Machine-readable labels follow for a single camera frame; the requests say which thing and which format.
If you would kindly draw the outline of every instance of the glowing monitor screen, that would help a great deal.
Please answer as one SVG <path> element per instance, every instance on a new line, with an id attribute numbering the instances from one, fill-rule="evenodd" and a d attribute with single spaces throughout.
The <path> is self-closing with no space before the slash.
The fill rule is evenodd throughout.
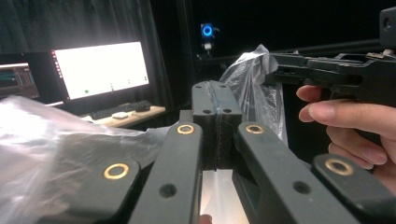
<path id="1" fill-rule="evenodd" d="M 9 95 L 39 97 L 28 63 L 0 65 L 0 99 Z"/>
<path id="2" fill-rule="evenodd" d="M 52 57 L 68 100 L 149 84 L 140 42 L 59 49 Z"/>

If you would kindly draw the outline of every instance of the mounting hole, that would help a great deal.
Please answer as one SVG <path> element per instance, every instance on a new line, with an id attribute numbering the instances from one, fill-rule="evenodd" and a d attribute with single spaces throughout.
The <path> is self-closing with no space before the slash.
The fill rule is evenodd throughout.
<path id="1" fill-rule="evenodd" d="M 353 168 L 350 164 L 337 159 L 330 159 L 325 162 L 326 167 L 338 175 L 352 175 Z"/>
<path id="2" fill-rule="evenodd" d="M 176 186 L 173 184 L 166 184 L 160 188 L 160 195 L 163 198 L 171 198 L 176 194 Z"/>
<path id="3" fill-rule="evenodd" d="M 384 19 L 383 26 L 384 26 L 384 30 L 386 30 L 386 31 L 392 27 L 392 24 L 391 24 L 389 18 Z"/>
<path id="4" fill-rule="evenodd" d="M 129 172 L 129 166 L 124 163 L 116 163 L 108 166 L 103 172 L 106 179 L 118 180 L 125 177 Z"/>
<path id="5" fill-rule="evenodd" d="M 181 134 L 190 134 L 194 132 L 194 127 L 188 124 L 180 125 L 177 127 L 177 132 Z"/>
<path id="6" fill-rule="evenodd" d="M 252 124 L 252 125 L 247 126 L 247 132 L 248 133 L 263 133 L 264 128 L 262 128 L 259 125 Z"/>
<path id="7" fill-rule="evenodd" d="M 293 183 L 293 188 L 301 194 L 309 194 L 311 192 L 311 188 L 302 181 L 295 181 Z"/>

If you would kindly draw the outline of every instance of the plastic sheet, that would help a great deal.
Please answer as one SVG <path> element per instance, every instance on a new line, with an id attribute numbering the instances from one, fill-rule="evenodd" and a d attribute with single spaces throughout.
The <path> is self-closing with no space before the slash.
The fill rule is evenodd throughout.
<path id="1" fill-rule="evenodd" d="M 108 153 L 118 150 L 144 168 L 157 157 L 167 130 L 107 128 L 22 97 L 1 101 L 0 223 L 36 223 L 66 210 L 95 170 L 99 148 L 86 146 L 107 142 Z"/>
<path id="2" fill-rule="evenodd" d="M 269 126 L 287 144 L 282 84 L 263 84 L 265 75 L 276 69 L 276 59 L 259 45 L 254 51 L 244 53 L 219 81 L 231 88 L 247 120 Z"/>

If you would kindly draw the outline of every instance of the human hand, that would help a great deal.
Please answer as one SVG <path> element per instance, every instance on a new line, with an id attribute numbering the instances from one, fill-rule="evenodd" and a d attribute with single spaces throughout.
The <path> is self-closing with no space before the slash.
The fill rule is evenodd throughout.
<path id="1" fill-rule="evenodd" d="M 297 96 L 309 104 L 300 111 L 303 122 L 328 125 L 329 152 L 349 158 L 375 175 L 396 194 L 396 108 L 351 100 L 320 102 L 321 88 L 303 86 Z M 361 137 L 356 129 L 380 135 L 383 147 Z"/>
<path id="2" fill-rule="evenodd" d="M 212 224 L 212 216 L 210 216 L 210 215 L 201 215 L 199 217 L 199 224 Z"/>

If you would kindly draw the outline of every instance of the white surface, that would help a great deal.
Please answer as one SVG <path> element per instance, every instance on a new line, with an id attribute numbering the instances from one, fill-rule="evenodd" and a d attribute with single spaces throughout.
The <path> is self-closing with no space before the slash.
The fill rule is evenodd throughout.
<path id="1" fill-rule="evenodd" d="M 11 63 L 11 64 L 0 64 L 1 68 L 13 68 L 13 67 L 28 67 L 28 63 Z"/>
<path id="2" fill-rule="evenodd" d="M 113 119 L 126 119 L 128 118 L 128 114 L 126 112 L 118 112 L 112 114 L 111 117 L 113 117 Z"/>
<path id="3" fill-rule="evenodd" d="M 212 49 L 212 44 L 210 44 L 210 43 L 205 43 L 205 44 L 204 44 L 204 48 L 205 48 L 205 49 Z"/>
<path id="4" fill-rule="evenodd" d="M 248 218 L 233 186 L 231 170 L 204 171 L 201 214 L 212 216 L 213 224 L 244 224 Z"/>
<path id="5" fill-rule="evenodd" d="M 149 84 L 140 42 L 55 50 L 70 100 Z"/>

